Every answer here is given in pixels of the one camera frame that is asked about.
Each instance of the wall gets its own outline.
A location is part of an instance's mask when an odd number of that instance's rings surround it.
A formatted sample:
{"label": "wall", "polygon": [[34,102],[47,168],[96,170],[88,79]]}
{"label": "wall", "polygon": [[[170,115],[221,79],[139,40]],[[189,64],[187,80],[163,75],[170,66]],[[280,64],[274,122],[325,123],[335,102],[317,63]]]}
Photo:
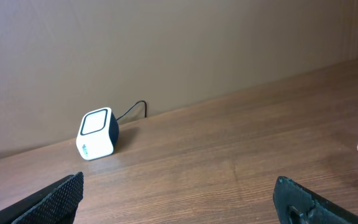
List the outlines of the wall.
{"label": "wall", "polygon": [[0,0],[0,157],[356,57],[358,1]]}

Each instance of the wood grain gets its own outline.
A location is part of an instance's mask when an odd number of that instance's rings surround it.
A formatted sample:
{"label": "wood grain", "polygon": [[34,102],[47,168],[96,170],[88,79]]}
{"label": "wood grain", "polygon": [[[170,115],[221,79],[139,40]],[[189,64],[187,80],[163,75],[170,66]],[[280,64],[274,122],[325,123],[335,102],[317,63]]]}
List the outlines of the wood grain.
{"label": "wood grain", "polygon": [[75,223],[278,223],[290,177],[358,215],[358,60],[121,126],[113,155],[75,139],[0,159],[0,209],[82,171]]}

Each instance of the brown wood surface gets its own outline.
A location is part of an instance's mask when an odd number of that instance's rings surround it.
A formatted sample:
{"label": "brown wood surface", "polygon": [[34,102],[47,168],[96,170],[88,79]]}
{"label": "brown wood surface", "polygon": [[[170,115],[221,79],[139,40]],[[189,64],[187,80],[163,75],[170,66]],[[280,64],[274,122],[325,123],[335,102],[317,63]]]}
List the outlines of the brown wood surface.
{"label": "brown wood surface", "polygon": [[102,159],[75,139],[0,159],[0,210],[82,171],[75,223],[278,223],[280,175],[358,215],[358,60],[120,128]]}

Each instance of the small metallic object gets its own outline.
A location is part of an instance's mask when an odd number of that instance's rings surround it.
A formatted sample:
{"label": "small metallic object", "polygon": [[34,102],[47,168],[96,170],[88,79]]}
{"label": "small metallic object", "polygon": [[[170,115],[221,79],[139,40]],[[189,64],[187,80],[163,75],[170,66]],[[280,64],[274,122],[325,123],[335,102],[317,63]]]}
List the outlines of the small metallic object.
{"label": "small metallic object", "polygon": [[281,224],[349,224],[358,216],[287,177],[278,177],[273,202]]}

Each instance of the black cable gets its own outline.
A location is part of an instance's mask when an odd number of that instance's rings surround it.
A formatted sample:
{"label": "black cable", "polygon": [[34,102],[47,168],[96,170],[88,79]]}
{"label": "black cable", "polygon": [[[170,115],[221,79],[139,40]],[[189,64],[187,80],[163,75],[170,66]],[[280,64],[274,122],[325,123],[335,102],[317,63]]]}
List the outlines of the black cable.
{"label": "black cable", "polygon": [[147,103],[146,103],[146,101],[144,101],[144,100],[139,100],[139,101],[136,102],[131,108],[129,108],[129,110],[127,110],[123,115],[121,115],[119,118],[117,118],[117,121],[118,121],[119,119],[121,119],[123,116],[125,116],[126,114],[128,114],[128,112],[130,112],[131,109],[132,109],[134,106],[136,106],[136,104],[138,104],[138,103],[144,103],[144,118],[146,118],[146,117],[147,117]]}

